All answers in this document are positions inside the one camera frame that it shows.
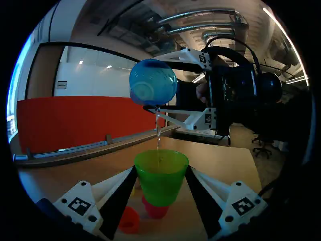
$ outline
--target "blue bowl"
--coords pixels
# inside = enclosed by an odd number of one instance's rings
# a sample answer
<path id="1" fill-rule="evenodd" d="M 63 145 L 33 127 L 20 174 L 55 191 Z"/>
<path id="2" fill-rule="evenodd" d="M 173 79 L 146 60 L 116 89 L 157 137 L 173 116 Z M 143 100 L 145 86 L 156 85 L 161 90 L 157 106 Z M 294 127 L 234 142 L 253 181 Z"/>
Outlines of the blue bowl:
<path id="1" fill-rule="evenodd" d="M 140 105 L 163 105 L 176 94 L 177 78 L 173 70 L 156 59 L 138 62 L 129 75 L 130 97 Z"/>

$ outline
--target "orange cup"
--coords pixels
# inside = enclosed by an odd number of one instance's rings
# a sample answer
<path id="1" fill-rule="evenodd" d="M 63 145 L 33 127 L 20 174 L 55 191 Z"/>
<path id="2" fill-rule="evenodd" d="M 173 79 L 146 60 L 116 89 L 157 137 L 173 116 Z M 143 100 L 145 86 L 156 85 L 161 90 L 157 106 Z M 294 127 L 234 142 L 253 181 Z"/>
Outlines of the orange cup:
<path id="1" fill-rule="evenodd" d="M 124 233 L 138 233 L 139 215 L 132 207 L 125 207 L 118 228 Z"/>

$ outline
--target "table surface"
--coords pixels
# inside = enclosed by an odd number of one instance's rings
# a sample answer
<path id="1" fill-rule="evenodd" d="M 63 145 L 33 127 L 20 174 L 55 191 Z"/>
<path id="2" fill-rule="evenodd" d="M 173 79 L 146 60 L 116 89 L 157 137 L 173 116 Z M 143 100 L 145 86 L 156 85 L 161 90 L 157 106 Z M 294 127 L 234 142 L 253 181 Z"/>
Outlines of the table surface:
<path id="1" fill-rule="evenodd" d="M 134 157 L 145 150 L 155 149 L 157 139 L 57 167 L 20 169 L 19 175 L 30 198 L 37 202 L 47 198 L 55 202 L 81 180 L 91 185 L 108 179 L 134 164 Z M 223 147 L 161 137 L 160 147 L 185 154 L 190 166 L 226 184 L 241 180 L 255 192 L 261 183 L 253 157 L 248 149 Z M 177 200 L 161 220 L 150 219 L 141 202 L 142 191 L 136 190 L 128 200 L 140 215 L 139 233 L 126 235 L 116 232 L 115 240 L 206 240 L 206 232 L 186 180 Z"/>

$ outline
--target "glass wall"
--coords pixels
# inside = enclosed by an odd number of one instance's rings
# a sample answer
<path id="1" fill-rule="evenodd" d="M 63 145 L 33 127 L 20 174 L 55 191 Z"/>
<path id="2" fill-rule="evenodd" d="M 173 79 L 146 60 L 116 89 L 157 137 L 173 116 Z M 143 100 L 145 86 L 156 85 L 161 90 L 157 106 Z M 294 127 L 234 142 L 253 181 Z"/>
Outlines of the glass wall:
<path id="1" fill-rule="evenodd" d="M 11 76 L 10 87 L 8 91 L 8 100 L 7 100 L 7 113 L 6 113 L 8 139 L 10 139 L 10 137 L 17 131 L 16 124 L 15 124 L 16 113 L 14 110 L 14 106 L 16 102 L 16 92 L 17 92 L 18 80 L 19 80 L 22 64 L 31 47 L 31 44 L 32 44 L 32 35 L 29 36 L 26 43 L 24 44 Z"/>

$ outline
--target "red partition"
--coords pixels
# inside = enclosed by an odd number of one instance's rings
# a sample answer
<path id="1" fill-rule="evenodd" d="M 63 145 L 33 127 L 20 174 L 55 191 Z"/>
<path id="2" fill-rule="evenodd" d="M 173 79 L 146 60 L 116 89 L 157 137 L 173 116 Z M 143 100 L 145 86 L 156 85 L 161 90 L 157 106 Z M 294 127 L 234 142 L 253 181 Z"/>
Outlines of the red partition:
<path id="1" fill-rule="evenodd" d="M 160 126 L 165 120 L 160 119 Z M 130 98 L 60 96 L 18 101 L 17 127 L 26 153 L 104 141 L 106 135 L 123 137 L 155 128 L 155 115 Z"/>

